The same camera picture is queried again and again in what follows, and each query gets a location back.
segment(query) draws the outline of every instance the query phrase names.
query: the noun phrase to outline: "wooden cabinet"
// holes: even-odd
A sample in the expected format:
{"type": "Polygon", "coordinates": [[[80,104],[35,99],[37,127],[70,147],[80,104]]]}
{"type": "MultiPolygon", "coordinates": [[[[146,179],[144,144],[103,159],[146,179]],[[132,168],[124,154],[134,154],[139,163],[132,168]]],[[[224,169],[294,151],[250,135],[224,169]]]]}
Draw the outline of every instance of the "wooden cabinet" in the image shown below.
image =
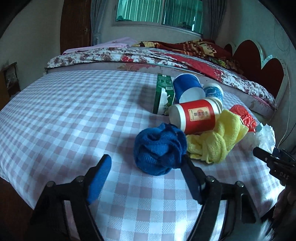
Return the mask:
{"type": "Polygon", "coordinates": [[[9,99],[12,95],[16,94],[20,91],[20,86],[18,83],[17,78],[17,70],[16,70],[17,62],[14,62],[5,68],[2,68],[0,71],[0,110],[3,109],[3,107],[9,102],[9,99]],[[7,80],[7,71],[14,68],[14,75],[16,78],[16,81],[13,83],[10,83],[7,80]]]}
{"type": "Polygon", "coordinates": [[[9,102],[9,94],[6,88],[4,73],[0,72],[0,110],[9,102]]]}

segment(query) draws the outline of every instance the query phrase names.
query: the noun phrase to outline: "paper cup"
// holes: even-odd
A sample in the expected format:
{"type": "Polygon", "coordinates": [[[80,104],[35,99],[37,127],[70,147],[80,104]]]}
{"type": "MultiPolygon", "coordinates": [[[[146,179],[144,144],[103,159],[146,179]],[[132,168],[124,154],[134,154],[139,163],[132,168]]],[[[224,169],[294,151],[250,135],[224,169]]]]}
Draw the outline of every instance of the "paper cup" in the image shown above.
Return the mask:
{"type": "Polygon", "coordinates": [[[203,86],[205,97],[212,98],[218,101],[221,110],[223,109],[223,96],[224,92],[220,85],[215,83],[208,83],[203,86]]]}
{"type": "Polygon", "coordinates": [[[201,99],[169,107],[170,123],[186,135],[212,130],[220,114],[219,105],[211,99],[201,99]]]}
{"type": "Polygon", "coordinates": [[[193,74],[180,74],[174,81],[175,100],[177,103],[185,103],[205,98],[205,92],[198,78],[193,74]]]}

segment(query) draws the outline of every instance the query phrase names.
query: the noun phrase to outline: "headboard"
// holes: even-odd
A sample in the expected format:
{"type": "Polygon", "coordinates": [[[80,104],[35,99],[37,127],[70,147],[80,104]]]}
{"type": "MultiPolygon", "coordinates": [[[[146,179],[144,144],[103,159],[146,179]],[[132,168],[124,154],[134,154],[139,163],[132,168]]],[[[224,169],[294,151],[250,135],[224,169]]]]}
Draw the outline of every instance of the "headboard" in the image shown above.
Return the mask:
{"type": "Polygon", "coordinates": [[[288,82],[283,60],[274,55],[265,58],[260,44],[252,40],[245,40],[237,47],[229,43],[224,49],[232,53],[233,58],[240,63],[243,75],[265,87],[279,105],[288,82]]]}

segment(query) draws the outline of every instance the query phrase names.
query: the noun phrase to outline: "yellow towel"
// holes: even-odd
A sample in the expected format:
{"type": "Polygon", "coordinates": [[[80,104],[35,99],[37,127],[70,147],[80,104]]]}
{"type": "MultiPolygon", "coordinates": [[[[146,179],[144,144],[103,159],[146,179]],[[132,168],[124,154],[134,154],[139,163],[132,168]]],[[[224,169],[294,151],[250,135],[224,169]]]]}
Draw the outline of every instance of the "yellow towel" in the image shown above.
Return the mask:
{"type": "Polygon", "coordinates": [[[207,163],[219,163],[248,130],[238,115],[223,110],[212,131],[186,136],[187,151],[190,158],[201,159],[207,163]]]}

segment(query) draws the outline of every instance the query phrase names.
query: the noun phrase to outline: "gray curtain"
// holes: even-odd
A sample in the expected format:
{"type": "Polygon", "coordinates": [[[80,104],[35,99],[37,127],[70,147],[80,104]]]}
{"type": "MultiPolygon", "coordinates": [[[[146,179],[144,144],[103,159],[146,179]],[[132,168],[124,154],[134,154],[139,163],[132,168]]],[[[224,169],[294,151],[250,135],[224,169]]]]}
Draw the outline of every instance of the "gray curtain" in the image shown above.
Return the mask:
{"type": "Polygon", "coordinates": [[[227,0],[202,0],[203,38],[216,40],[221,27],[227,0]]]}
{"type": "Polygon", "coordinates": [[[101,43],[101,27],[107,0],[91,0],[91,45],[101,43]]]}

